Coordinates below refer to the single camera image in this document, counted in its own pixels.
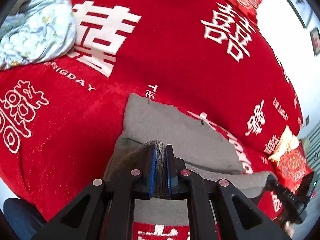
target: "triangular cutout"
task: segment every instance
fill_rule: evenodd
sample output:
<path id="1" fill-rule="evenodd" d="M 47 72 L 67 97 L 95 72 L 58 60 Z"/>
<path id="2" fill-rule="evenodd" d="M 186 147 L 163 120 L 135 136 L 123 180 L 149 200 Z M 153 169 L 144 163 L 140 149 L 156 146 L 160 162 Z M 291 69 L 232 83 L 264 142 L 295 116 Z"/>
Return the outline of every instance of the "triangular cutout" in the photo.
<path id="1" fill-rule="evenodd" d="M 61 219 L 61 223 L 72 228 L 78 228 L 81 224 L 90 198 L 90 195 L 86 195 L 82 200 L 80 200 L 79 203 L 76 204 L 70 210 L 70 212 Z"/>
<path id="2" fill-rule="evenodd" d="M 232 202 L 235 205 L 238 217 L 245 230 L 262 224 L 262 219 L 255 214 L 239 197 L 233 196 Z"/>

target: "person's leg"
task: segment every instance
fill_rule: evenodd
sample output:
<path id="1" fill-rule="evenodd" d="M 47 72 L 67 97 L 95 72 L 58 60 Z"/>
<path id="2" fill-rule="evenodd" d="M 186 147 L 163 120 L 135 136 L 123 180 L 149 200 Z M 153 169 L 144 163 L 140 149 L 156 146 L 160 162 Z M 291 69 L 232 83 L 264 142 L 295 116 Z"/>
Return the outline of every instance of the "person's leg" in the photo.
<path id="1" fill-rule="evenodd" d="M 7 199 L 3 211 L 6 220 L 21 240 L 30 240 L 46 223 L 40 212 L 22 199 Z"/>

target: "red blanket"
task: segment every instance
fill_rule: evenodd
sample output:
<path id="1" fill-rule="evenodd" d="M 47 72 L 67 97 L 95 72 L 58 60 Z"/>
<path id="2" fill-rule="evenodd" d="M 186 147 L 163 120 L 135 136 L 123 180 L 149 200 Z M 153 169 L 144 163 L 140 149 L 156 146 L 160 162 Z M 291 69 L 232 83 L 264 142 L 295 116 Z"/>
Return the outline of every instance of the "red blanket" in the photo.
<path id="1" fill-rule="evenodd" d="M 103 175 L 129 93 L 206 112 L 254 151 L 285 125 L 298 133 L 290 80 L 228 1 L 72 3 L 69 57 L 0 73 L 0 176 L 47 220 Z"/>

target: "gray garment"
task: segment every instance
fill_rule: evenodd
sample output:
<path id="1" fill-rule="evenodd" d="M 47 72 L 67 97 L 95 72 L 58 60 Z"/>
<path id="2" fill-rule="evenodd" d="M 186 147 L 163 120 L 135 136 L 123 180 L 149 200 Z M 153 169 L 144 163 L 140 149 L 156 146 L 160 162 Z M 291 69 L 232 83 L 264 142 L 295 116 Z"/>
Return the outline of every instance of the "gray garment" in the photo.
<path id="1" fill-rule="evenodd" d="M 270 172 L 242 175 L 244 170 L 236 150 L 222 135 L 206 123 L 202 124 L 200 120 L 182 114 L 173 106 L 159 104 L 135 94 L 129 96 L 124 114 L 124 130 L 116 141 L 104 179 L 110 180 L 125 165 L 134 168 L 135 161 L 143 152 L 140 148 L 150 144 L 159 148 L 154 191 L 156 197 L 165 198 L 167 194 L 166 181 L 161 181 L 166 176 L 164 146 L 167 144 L 172 144 L 174 155 L 182 158 L 186 167 L 202 178 L 213 181 L 228 179 L 248 198 L 260 196 L 264 192 Z M 137 200 L 134 221 L 186 226 L 187 203 L 159 198 Z"/>

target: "silver rivet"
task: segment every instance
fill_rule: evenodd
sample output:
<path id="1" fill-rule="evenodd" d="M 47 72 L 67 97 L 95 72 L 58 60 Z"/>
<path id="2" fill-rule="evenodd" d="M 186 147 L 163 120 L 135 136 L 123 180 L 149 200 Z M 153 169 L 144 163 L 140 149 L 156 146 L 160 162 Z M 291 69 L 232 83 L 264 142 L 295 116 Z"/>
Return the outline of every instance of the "silver rivet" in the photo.
<path id="1" fill-rule="evenodd" d="M 191 171 L 184 169 L 180 172 L 180 174 L 182 176 L 189 176 L 191 174 Z"/>
<path id="2" fill-rule="evenodd" d="M 220 186 L 227 187 L 229 186 L 229 181 L 227 181 L 226 179 L 222 179 L 219 181 L 219 184 Z"/>
<path id="3" fill-rule="evenodd" d="M 134 169 L 131 171 L 131 175 L 133 176 L 139 176 L 141 174 L 141 171 L 138 169 Z"/>
<path id="4" fill-rule="evenodd" d="M 102 179 L 95 179 L 92 184 L 95 186 L 100 186 L 103 183 Z"/>

